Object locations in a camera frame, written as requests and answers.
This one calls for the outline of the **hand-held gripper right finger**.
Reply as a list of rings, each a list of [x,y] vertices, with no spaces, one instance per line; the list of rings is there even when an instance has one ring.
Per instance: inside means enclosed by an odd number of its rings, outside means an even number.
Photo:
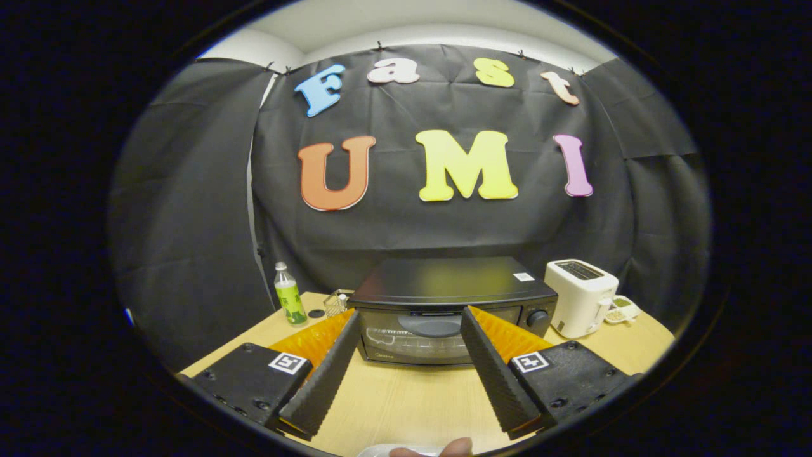
[[[580,342],[553,345],[476,307],[464,309],[461,335],[510,439],[580,416],[638,379]]]

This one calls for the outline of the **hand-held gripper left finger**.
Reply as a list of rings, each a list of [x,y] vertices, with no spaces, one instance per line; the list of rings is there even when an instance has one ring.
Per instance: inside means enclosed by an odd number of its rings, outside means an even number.
[[[275,433],[311,440],[336,397],[362,320],[353,309],[269,347],[244,342],[195,376],[181,376],[215,403]]]

